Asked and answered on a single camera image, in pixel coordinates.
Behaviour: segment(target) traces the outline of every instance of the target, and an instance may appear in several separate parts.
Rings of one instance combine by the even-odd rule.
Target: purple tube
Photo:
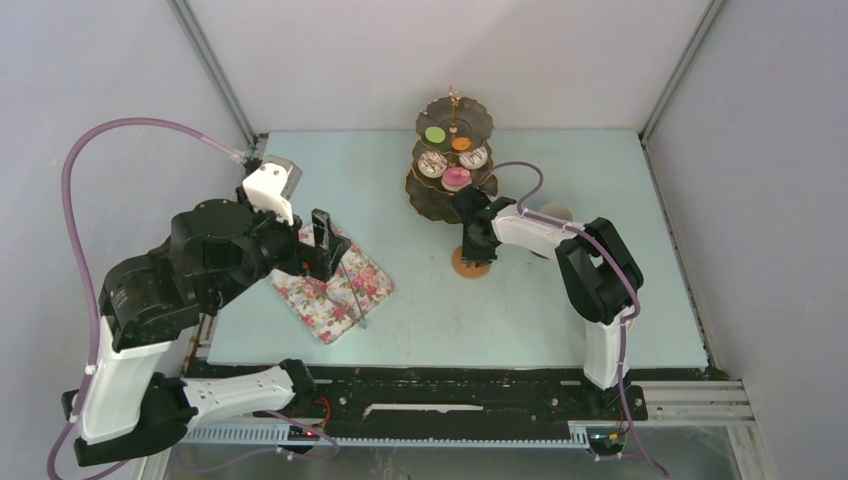
[[[176,130],[178,132],[185,133],[186,135],[192,136],[198,140],[211,145],[212,147],[223,151],[230,155],[230,157],[234,159],[238,159],[241,161],[243,157],[239,155],[239,152],[235,149],[229,149],[227,147],[222,146],[220,143],[215,142],[212,139],[209,139],[203,136],[202,133],[198,132],[193,128],[189,128],[185,125],[170,122],[168,120],[160,120],[158,118],[122,118],[117,120],[112,120],[103,124],[100,124],[88,132],[86,132],[79,140],[74,143],[74,146],[71,147],[71,151],[68,152],[68,156],[65,158],[65,164],[62,168],[62,209],[65,214],[65,225],[68,229],[68,238],[71,241],[71,248],[74,251],[74,258],[77,261],[77,268],[80,272],[80,277],[82,278],[82,287],[85,292],[85,300],[88,306],[88,332],[89,332],[89,343],[88,343],[88,358],[86,360],[87,365],[96,365],[97,364],[97,347],[100,343],[100,314],[98,312],[97,307],[97,295],[94,290],[94,285],[91,281],[91,272],[88,269],[88,262],[85,260],[85,253],[82,250],[82,244],[80,243],[79,233],[77,232],[77,223],[74,219],[74,207],[73,207],[73,199],[71,198],[71,172],[74,168],[74,163],[77,161],[77,157],[79,157],[80,152],[83,148],[94,139],[94,137],[100,135],[103,132],[108,132],[114,128],[124,127],[129,125],[146,125],[152,127],[162,127],[168,128],[171,130]],[[91,388],[91,375],[83,375],[82,382],[80,383],[79,392],[77,393],[76,400],[74,401],[74,408],[71,412],[72,416],[79,416],[80,411],[82,410],[82,406],[85,404],[85,399],[88,396],[88,391]],[[59,434],[59,437],[56,439],[56,442],[53,444],[53,447],[50,449],[50,455],[47,457],[47,474],[51,480],[62,480],[61,477],[56,473],[56,456],[59,454],[59,448],[64,443],[65,439],[68,437],[68,434],[71,431],[72,425],[68,423],[62,432]],[[89,477],[86,480],[97,480],[100,478],[109,475],[114,472],[118,468],[122,467],[126,462],[118,462],[117,464],[109,467],[107,470]]]

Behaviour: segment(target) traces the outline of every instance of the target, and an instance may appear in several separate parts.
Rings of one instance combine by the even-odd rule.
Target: table surface
[[[488,275],[459,277],[450,256],[462,227],[431,222],[409,204],[403,182],[414,132],[272,133],[265,154],[303,169],[295,213],[332,219],[394,279],[395,292],[367,318],[323,345],[269,282],[224,308],[209,361],[315,365],[579,367],[584,321],[554,261],[501,246]],[[545,173],[527,206],[568,205],[576,220],[610,219],[642,268],[642,314],[628,339],[631,366],[704,367],[706,353],[636,133],[629,130],[495,131],[496,163],[524,160]],[[500,195],[536,183],[521,167],[497,171]]]

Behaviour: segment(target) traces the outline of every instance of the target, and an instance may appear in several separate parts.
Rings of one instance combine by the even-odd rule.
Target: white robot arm
[[[457,192],[451,206],[463,223],[463,261],[491,263],[501,244],[525,247],[556,260],[569,300],[586,319],[583,373],[600,390],[614,387],[618,382],[621,321],[633,313],[633,306],[612,268],[606,262],[595,266],[591,257],[597,257],[599,252],[577,234],[585,232],[597,240],[638,289],[644,282],[642,272],[612,223],[598,218],[583,225],[546,218],[538,212],[519,212],[514,200],[493,200],[475,187]],[[622,377],[627,371],[625,360]]]
[[[171,236],[106,275],[100,296],[97,364],[76,424],[80,466],[151,455],[199,425],[280,410],[315,385],[299,361],[228,379],[165,378],[157,362],[180,332],[215,315],[272,269],[332,277],[350,247],[314,210],[315,245],[301,243],[289,198],[300,178],[292,162],[269,157],[242,182],[240,201],[207,200],[172,219]],[[63,395],[70,415],[76,391]]]

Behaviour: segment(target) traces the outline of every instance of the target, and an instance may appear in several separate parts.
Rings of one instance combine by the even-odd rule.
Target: metal frame
[[[188,0],[168,1],[173,8],[175,16],[179,20],[180,25],[184,29],[189,42],[192,44],[198,58],[203,64],[204,69],[209,74],[212,83],[227,105],[230,114],[251,146],[255,145],[255,154],[261,157],[264,151],[264,142],[262,137],[257,136],[256,132],[254,132],[253,128],[250,126],[247,116],[239,105],[232,87],[227,81],[220,64],[209,46],[209,42],[203,34],[203,31],[189,6]],[[706,8],[695,32],[686,45],[680,60],[666,83],[662,94],[646,120],[644,128],[639,134],[643,148],[648,144],[651,136],[656,131],[669,102],[674,97],[679,85],[690,70],[705,38],[714,27],[720,13],[723,11],[727,3],[727,0],[712,0]],[[679,250],[677,248],[673,225],[666,214],[662,193],[657,185],[654,171],[651,167],[650,154],[647,148],[644,148],[644,153],[651,179],[654,182],[656,189],[657,199],[660,202],[663,214],[665,215],[669,236],[671,237],[675,248],[678,265],[681,269],[681,276],[683,277],[687,290],[689,291],[693,311],[695,312],[696,318],[701,324],[701,328],[703,330],[702,333],[705,348],[707,348],[712,364],[714,366],[718,366],[718,359],[715,357],[715,352],[711,349],[711,344],[714,342],[707,326],[700,322],[695,298],[690,288],[689,279],[684,270],[684,265],[681,261]],[[213,330],[213,328],[214,326],[212,322],[209,322],[207,339],[209,338],[209,333]],[[200,343],[199,338],[201,334],[202,332],[200,330],[198,330],[195,334],[198,342],[195,343],[193,353],[197,353],[197,344]],[[208,347],[208,345],[201,345],[201,349],[205,349],[206,347]],[[648,420],[639,422],[640,425],[647,427],[726,427],[730,441],[733,445],[733,450],[742,480],[774,478],[774,471],[762,443],[762,438],[757,430],[753,411],[751,410],[742,382],[714,380],[634,380],[633,384],[642,387],[645,395],[645,403],[648,407]],[[249,432],[251,429],[267,430],[269,423],[271,425],[276,425],[273,420],[257,421],[256,419],[249,417],[234,419],[232,422],[227,422],[227,425],[230,425],[232,428],[237,428],[239,431]],[[585,429],[617,426],[617,422],[575,421],[570,422],[569,425],[575,429]],[[273,428],[278,429],[285,427],[275,426]],[[254,433],[256,438],[264,438],[261,433]],[[223,440],[220,443],[226,443],[228,441],[229,440]],[[359,440],[357,442],[358,444],[368,444],[368,441]],[[168,456],[169,451],[165,451],[161,454],[143,459],[137,466],[134,478],[139,480],[158,480],[164,478]]]
[[[200,28],[194,11],[189,6],[187,0],[168,0],[168,4],[171,5],[171,9],[174,11],[174,17],[180,22],[180,26],[183,32],[185,32],[188,42],[194,49],[194,53],[197,54],[197,59],[200,60],[206,73],[209,74],[212,85],[218,91],[218,94],[221,95],[221,99],[227,106],[230,116],[233,117],[236,125],[238,125],[239,130],[241,130],[242,135],[247,140],[248,146],[253,146],[256,142],[256,132],[250,126],[247,115],[245,115],[244,110],[241,108],[233,87],[227,81],[224,70],[221,68],[221,64],[218,63],[218,59],[215,57],[215,52],[212,51],[206,35],[203,34],[203,29]]]
[[[689,43],[687,43],[686,48],[683,49],[683,55],[681,55],[680,60],[678,60],[677,65],[671,72],[671,77],[669,77],[668,82],[666,82],[665,87],[660,94],[660,98],[657,99],[657,103],[654,105],[653,110],[651,110],[651,113],[648,115],[648,119],[645,121],[645,126],[639,133],[639,137],[642,139],[642,145],[646,145],[648,140],[650,140],[651,136],[654,134],[654,131],[656,131],[657,125],[659,125],[660,120],[662,120],[669,102],[677,92],[677,87],[680,86],[680,83],[686,77],[686,73],[689,72],[689,68],[695,62],[695,58],[697,58],[700,53],[704,40],[713,29],[713,26],[715,26],[719,14],[721,14],[722,10],[724,10],[728,1],[729,0],[710,0],[710,4],[707,6],[707,9],[704,10],[704,15],[701,16],[701,21],[698,22],[698,26],[695,28],[695,32],[692,33]]]

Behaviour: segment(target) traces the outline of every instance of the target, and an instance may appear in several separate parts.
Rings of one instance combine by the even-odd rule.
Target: floral cloth
[[[336,225],[333,225],[333,230],[344,235]],[[299,235],[300,241],[312,244],[312,225],[303,227]],[[314,278],[293,277],[279,270],[271,272],[274,288],[312,334],[325,344],[336,341],[359,321],[360,313],[355,302],[359,302],[362,313],[367,316],[395,289],[394,282],[356,244],[351,245],[342,257],[342,265],[350,281],[341,265],[327,283]]]

